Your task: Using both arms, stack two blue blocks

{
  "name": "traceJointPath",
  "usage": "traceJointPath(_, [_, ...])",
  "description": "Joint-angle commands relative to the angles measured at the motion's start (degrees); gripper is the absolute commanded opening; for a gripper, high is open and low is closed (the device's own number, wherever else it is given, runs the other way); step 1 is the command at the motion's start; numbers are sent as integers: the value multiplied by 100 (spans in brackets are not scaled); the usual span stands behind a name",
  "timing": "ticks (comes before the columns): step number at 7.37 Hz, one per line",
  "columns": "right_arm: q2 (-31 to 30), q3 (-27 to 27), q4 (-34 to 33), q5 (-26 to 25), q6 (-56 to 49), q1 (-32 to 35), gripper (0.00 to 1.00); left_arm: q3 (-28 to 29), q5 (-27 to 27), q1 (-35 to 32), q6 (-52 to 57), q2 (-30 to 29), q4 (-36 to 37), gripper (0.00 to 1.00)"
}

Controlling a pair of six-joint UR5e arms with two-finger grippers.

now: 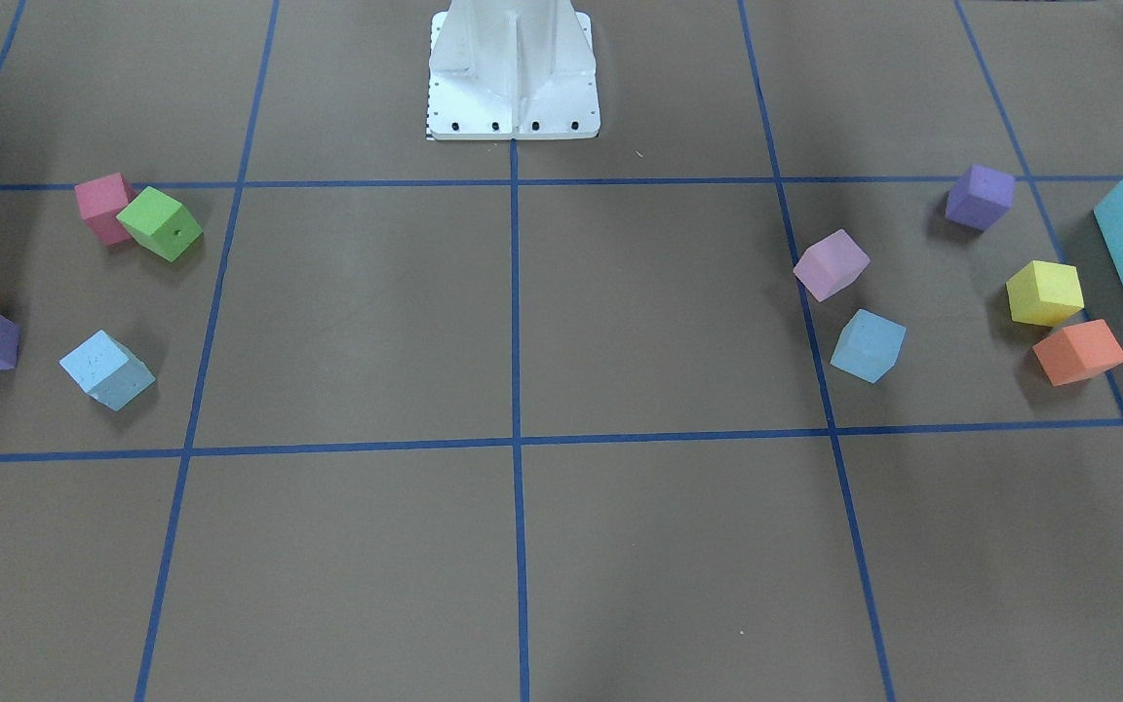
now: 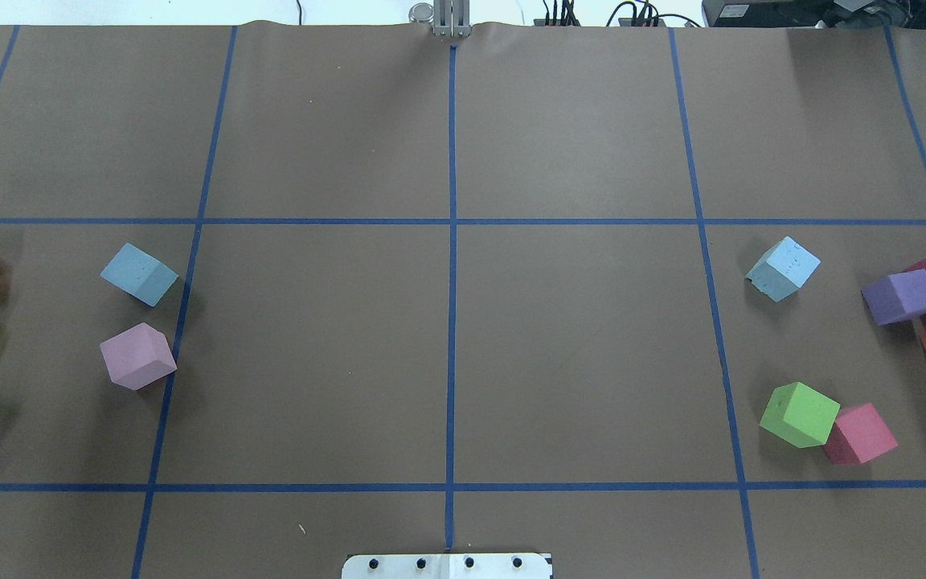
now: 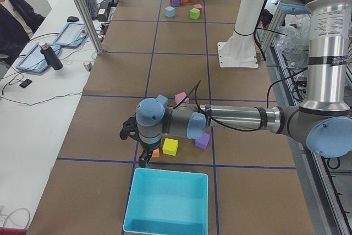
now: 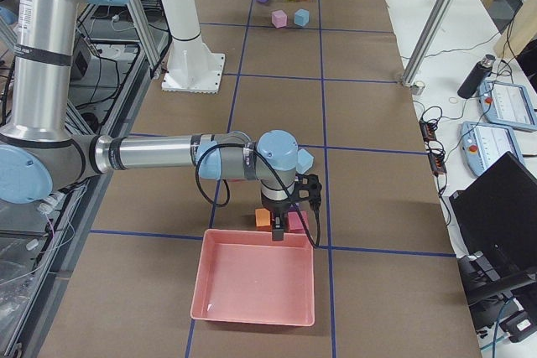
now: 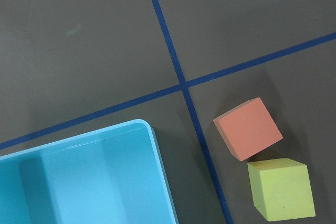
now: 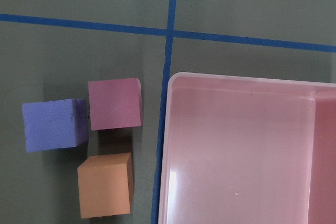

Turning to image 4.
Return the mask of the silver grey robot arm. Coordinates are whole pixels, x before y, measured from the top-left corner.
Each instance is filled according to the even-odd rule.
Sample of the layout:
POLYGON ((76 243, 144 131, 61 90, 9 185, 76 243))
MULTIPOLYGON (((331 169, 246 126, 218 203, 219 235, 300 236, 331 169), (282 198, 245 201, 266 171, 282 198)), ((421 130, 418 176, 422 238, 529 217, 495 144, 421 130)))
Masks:
POLYGON ((77 9, 129 1, 19 1, 12 109, 1 127, 2 199, 28 204, 114 170, 191 166, 196 181, 257 180, 272 237, 282 240, 300 202, 321 207, 321 183, 290 133, 272 130, 254 141, 242 132, 114 138, 65 130, 77 9))

